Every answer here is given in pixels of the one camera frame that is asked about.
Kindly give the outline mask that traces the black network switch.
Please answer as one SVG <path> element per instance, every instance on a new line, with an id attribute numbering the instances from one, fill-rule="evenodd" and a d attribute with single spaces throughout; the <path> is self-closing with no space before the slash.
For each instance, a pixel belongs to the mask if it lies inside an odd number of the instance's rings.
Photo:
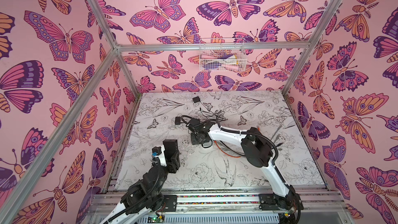
<path id="1" fill-rule="evenodd" d="M 172 158 L 177 159 L 179 157 L 179 148 L 177 140 L 164 140 L 164 154 L 166 160 L 171 160 Z"/>

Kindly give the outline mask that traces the black power adapter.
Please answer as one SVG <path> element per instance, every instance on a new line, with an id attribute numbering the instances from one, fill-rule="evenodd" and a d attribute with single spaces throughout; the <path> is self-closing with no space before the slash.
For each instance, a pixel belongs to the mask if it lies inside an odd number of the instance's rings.
<path id="1" fill-rule="evenodd" d="M 201 122 L 199 119 L 190 117 L 190 116 L 180 116 L 180 117 L 175 117 L 175 125 L 181 125 L 184 124 L 189 130 L 193 130 L 197 125 L 199 125 Z"/>
<path id="2" fill-rule="evenodd" d="M 226 121 L 228 120 L 225 117 L 225 113 L 223 110 L 214 110 L 213 105 L 211 103 L 204 103 L 201 101 L 199 96 L 194 97 L 193 99 L 194 106 L 199 107 L 200 113 L 206 119 L 215 119 L 217 121 Z"/>

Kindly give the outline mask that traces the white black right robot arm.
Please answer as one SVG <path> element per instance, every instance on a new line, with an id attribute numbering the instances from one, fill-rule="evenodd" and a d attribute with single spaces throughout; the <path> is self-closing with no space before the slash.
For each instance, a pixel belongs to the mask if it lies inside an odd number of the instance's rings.
<path id="1" fill-rule="evenodd" d="M 302 200 L 294 187 L 286 182 L 276 165 L 279 157 L 277 146 L 257 128 L 238 130 L 223 127 L 216 119 L 201 122 L 196 118 L 181 119 L 191 134 L 192 144 L 220 143 L 240 146 L 243 157 L 254 167 L 261 169 L 269 182 L 272 193 L 260 194 L 259 209 L 281 211 L 281 224 L 297 224 L 304 209 Z"/>

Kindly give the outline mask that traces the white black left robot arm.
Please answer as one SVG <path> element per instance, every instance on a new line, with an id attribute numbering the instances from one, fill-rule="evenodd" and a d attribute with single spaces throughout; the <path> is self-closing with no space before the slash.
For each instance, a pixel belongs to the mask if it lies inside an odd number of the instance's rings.
<path id="1" fill-rule="evenodd" d="M 103 224 L 136 224 L 143 216 L 163 206 L 161 192 L 169 174 L 180 168 L 177 140 L 164 140 L 152 149 L 152 167 L 142 179 L 131 185 Z"/>

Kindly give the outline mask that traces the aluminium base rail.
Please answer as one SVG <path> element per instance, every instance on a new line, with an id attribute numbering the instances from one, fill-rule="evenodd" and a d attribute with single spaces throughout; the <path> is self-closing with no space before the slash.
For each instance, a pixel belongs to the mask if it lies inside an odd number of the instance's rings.
<path id="1" fill-rule="evenodd" d="M 304 206 L 301 224 L 353 224 L 343 197 L 339 192 L 325 188 L 296 188 Z M 163 191 L 167 203 L 160 215 L 165 223 L 233 224 L 275 223 L 283 211 L 262 210 L 263 194 L 271 194 L 270 187 L 248 189 L 214 189 L 210 191 L 171 190 Z"/>

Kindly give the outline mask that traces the aluminium frame post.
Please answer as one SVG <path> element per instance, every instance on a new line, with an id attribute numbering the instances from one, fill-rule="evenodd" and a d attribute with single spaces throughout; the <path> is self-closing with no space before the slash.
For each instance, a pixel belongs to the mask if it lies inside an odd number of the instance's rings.
<path id="1" fill-rule="evenodd" d="M 89 5 L 90 5 L 90 7 L 92 9 L 93 14 L 95 15 L 95 17 L 96 17 L 96 19 L 98 21 L 99 27 L 103 31 L 105 39 L 107 40 L 108 44 L 110 45 L 111 52 L 113 53 L 112 56 L 120 64 L 121 69 L 122 69 L 122 71 L 124 73 L 125 78 L 128 81 L 128 84 L 129 84 L 132 92 L 136 96 L 139 96 L 140 93 L 138 92 L 138 90 L 136 88 L 135 81 L 134 81 L 134 79 L 133 79 L 133 77 L 132 77 L 132 75 L 130 73 L 130 70 L 127 67 L 127 64 L 126 64 L 124 58 L 122 57 L 122 55 L 121 55 L 121 53 L 119 51 L 119 45 L 116 42 L 116 39 L 114 38 L 114 36 L 113 36 L 109 26 L 108 26 L 108 23 L 106 21 L 105 15 L 104 15 L 104 13 L 101 10 L 98 1 L 97 0 L 87 0 L 87 1 L 88 1 Z"/>

